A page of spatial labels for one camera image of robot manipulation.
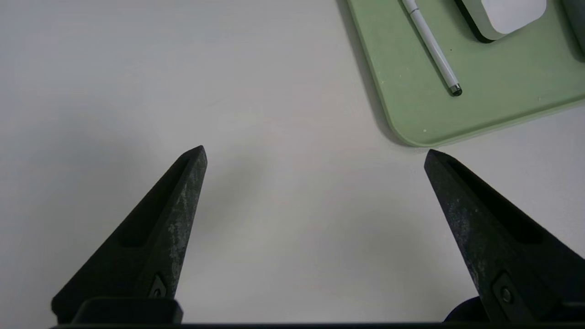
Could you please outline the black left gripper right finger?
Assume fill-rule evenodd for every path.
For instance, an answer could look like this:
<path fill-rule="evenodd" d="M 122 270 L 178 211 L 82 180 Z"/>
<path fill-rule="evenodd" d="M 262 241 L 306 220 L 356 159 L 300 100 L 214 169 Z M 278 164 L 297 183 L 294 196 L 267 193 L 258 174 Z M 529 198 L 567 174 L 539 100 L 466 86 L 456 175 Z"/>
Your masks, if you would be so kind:
<path fill-rule="evenodd" d="M 424 169 L 491 321 L 583 325 L 581 256 L 454 157 Z"/>

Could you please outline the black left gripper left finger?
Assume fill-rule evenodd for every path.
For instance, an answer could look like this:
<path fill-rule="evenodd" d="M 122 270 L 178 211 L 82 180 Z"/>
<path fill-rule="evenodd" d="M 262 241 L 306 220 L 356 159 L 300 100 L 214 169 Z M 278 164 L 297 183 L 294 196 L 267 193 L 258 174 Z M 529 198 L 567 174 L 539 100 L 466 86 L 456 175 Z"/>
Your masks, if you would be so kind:
<path fill-rule="evenodd" d="M 174 325 L 207 156 L 184 152 L 53 297 L 59 325 Z"/>

